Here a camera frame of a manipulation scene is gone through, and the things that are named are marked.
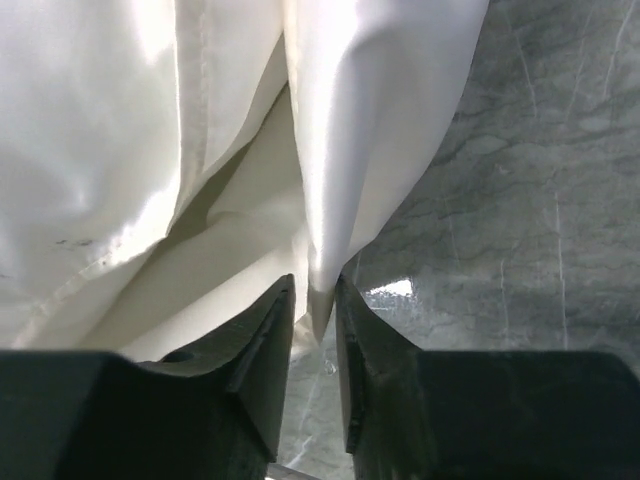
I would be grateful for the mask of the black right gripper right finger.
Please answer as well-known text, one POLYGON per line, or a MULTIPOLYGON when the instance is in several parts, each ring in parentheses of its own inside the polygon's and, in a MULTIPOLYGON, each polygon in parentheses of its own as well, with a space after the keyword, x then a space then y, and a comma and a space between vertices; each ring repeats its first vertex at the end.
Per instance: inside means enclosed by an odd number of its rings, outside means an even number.
POLYGON ((639 380, 596 351, 424 350, 335 290, 358 479, 635 479, 639 380))

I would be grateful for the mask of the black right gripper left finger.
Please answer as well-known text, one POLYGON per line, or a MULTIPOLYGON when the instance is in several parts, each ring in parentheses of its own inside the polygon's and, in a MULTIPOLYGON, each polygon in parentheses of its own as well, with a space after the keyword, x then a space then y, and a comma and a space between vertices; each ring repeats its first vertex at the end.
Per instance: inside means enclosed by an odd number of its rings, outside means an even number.
POLYGON ((4 351, 5 479, 262 479, 278 452, 294 279, 158 361, 4 351))

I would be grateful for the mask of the cream pillowcase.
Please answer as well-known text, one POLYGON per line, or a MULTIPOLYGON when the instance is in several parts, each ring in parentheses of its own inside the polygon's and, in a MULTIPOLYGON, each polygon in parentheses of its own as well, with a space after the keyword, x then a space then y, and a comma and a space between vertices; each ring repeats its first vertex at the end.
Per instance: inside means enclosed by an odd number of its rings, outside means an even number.
POLYGON ((178 51, 284 34, 306 219, 292 352, 343 266, 435 156, 484 1, 5 1, 1 344, 158 359, 267 288, 188 293, 146 267, 180 213, 178 51))

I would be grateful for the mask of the white pillow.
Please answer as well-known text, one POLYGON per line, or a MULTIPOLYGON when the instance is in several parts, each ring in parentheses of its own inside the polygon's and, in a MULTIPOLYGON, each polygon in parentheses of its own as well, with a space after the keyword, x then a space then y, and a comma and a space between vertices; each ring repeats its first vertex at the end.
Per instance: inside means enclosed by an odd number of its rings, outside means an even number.
POLYGON ((178 51, 179 217, 146 267, 169 286, 260 289, 306 272, 306 219, 282 31, 178 51))

